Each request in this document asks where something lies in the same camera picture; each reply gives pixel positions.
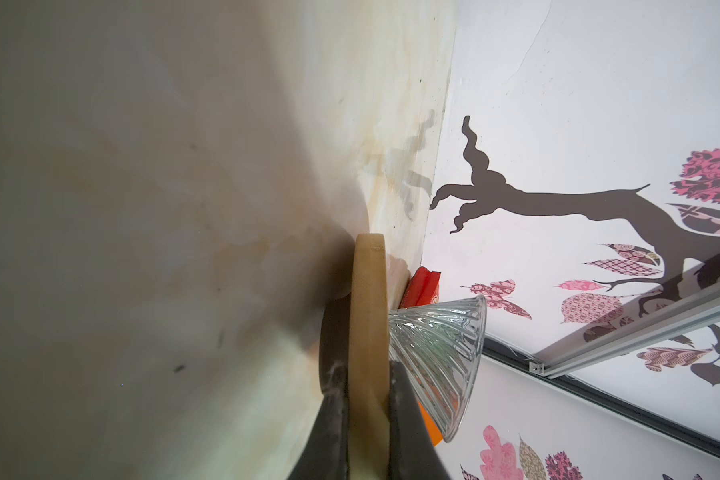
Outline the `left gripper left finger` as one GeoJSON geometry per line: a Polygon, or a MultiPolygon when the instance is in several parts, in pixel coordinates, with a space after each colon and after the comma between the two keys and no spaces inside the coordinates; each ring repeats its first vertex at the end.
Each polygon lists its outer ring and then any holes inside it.
{"type": "Polygon", "coordinates": [[[323,313],[318,377],[322,403],[291,480],[346,479],[348,470],[348,341],[351,296],[326,305],[323,313]]]}

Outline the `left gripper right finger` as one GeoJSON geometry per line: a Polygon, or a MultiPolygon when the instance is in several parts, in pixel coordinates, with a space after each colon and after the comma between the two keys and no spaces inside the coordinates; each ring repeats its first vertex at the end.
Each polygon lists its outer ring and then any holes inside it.
{"type": "Polygon", "coordinates": [[[388,479],[448,480],[431,443],[405,366],[390,361],[388,479]]]}

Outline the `clear ribbed glass dripper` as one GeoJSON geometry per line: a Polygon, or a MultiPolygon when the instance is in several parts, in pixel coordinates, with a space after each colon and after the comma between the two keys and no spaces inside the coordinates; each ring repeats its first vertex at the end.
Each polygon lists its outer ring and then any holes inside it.
{"type": "Polygon", "coordinates": [[[482,296],[389,313],[390,358],[402,363],[416,398],[444,442],[467,410],[485,340],[482,296]]]}

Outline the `orange coffee filter pack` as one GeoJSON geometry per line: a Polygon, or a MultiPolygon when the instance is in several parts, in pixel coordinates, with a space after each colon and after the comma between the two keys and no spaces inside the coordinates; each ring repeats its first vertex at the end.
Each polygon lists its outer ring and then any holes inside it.
{"type": "Polygon", "coordinates": [[[418,403],[418,407],[431,444],[433,446],[437,446],[443,441],[443,435],[440,429],[437,427],[435,421],[421,402],[418,403]]]}

